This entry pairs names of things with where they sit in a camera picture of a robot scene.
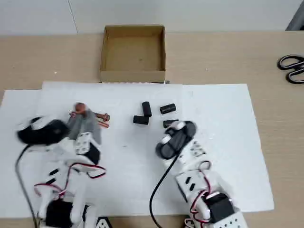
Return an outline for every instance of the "scissors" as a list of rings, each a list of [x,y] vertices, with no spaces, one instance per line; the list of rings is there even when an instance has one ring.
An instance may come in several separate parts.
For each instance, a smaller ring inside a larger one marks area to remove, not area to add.
[[[296,63],[292,63],[289,65],[283,65],[284,60],[286,59],[295,59],[297,60]],[[286,80],[292,84],[304,84],[303,80],[295,80],[293,76],[299,75],[300,73],[304,73],[304,57],[299,55],[287,55],[279,59],[277,62],[277,67],[280,70],[290,70],[294,69],[294,71],[291,71],[286,75]]]

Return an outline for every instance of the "black cylinder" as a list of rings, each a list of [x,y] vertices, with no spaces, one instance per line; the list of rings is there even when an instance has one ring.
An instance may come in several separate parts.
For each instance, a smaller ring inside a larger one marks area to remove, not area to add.
[[[146,117],[152,116],[150,103],[148,101],[145,101],[142,103],[142,111],[143,111],[144,116],[146,116]]]
[[[176,106],[175,104],[169,104],[163,107],[160,107],[161,114],[166,114],[170,112],[176,111]]]
[[[178,121],[178,120],[164,120],[163,121],[163,127],[168,128],[175,121]]]
[[[134,124],[144,124],[144,125],[148,125],[149,124],[149,117],[147,116],[139,116],[139,115],[135,115],[133,117],[133,123]]]

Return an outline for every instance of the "white wall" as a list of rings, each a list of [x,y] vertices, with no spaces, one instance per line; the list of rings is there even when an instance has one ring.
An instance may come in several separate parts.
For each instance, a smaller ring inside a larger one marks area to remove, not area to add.
[[[285,30],[302,0],[0,0],[0,35],[101,32],[107,24],[167,31]]]
[[[0,0],[0,35],[76,34],[66,0]]]

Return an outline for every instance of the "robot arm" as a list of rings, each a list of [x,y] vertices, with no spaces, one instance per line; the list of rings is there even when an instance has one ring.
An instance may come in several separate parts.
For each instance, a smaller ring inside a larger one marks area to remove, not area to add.
[[[47,177],[34,186],[42,198],[38,211],[40,227],[76,227],[85,221],[86,228],[95,228],[96,209],[86,203],[85,193],[89,178],[105,175],[105,169],[98,166],[100,131],[95,114],[77,103],[67,124],[39,117],[18,132],[19,138],[30,143],[33,150],[55,157],[46,161]]]
[[[212,170],[212,162],[195,133],[194,123],[175,122],[156,146],[166,167],[176,161],[171,174],[189,206],[185,226],[247,228],[242,212],[233,203],[231,187]]]

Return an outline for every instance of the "wooden table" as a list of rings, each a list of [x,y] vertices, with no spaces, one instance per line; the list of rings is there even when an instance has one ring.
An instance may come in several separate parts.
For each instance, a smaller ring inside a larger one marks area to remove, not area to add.
[[[2,37],[0,91],[39,89],[44,80],[98,82],[101,46],[102,35]],[[275,210],[245,217],[251,228],[304,227],[304,85],[287,83],[276,67],[283,55],[304,55],[304,32],[169,33],[166,53],[172,83],[248,84]],[[160,222],[179,228],[182,219],[161,216]],[[148,216],[111,222],[114,228],[155,227]],[[32,223],[0,219],[0,227]]]

